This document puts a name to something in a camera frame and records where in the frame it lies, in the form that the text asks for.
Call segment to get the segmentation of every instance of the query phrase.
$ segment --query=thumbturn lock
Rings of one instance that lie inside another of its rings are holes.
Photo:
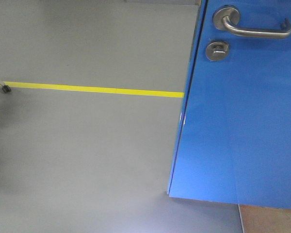
[[[228,55],[229,44],[225,41],[212,41],[206,48],[206,56],[209,60],[217,62]]]

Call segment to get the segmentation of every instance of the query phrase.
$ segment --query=door handle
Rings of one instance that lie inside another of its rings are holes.
[[[235,6],[223,6],[214,13],[212,21],[217,29],[238,36],[284,39],[291,35],[291,24],[287,18],[281,24],[281,30],[239,27],[240,18],[241,14]]]

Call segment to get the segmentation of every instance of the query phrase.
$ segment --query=epoxy floor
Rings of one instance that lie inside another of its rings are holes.
[[[0,1],[0,77],[182,91],[195,11]],[[70,26],[71,37],[53,34]],[[241,233],[236,205],[166,195],[180,106],[179,98],[0,90],[0,232]]]

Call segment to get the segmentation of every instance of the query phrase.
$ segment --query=wooden floor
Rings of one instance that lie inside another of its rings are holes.
[[[240,206],[244,233],[291,233],[291,210]]]

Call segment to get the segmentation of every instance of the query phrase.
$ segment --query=yellow tape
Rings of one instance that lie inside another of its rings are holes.
[[[5,84],[9,85],[10,87],[19,87],[19,88],[112,93],[112,94],[137,95],[137,96],[160,96],[160,97],[173,97],[173,98],[182,98],[184,96],[183,92],[134,90],[134,89],[121,89],[121,88],[109,88],[109,87],[97,87],[97,86],[71,86],[71,85],[60,85],[60,84],[18,83],[18,82],[5,82]]]

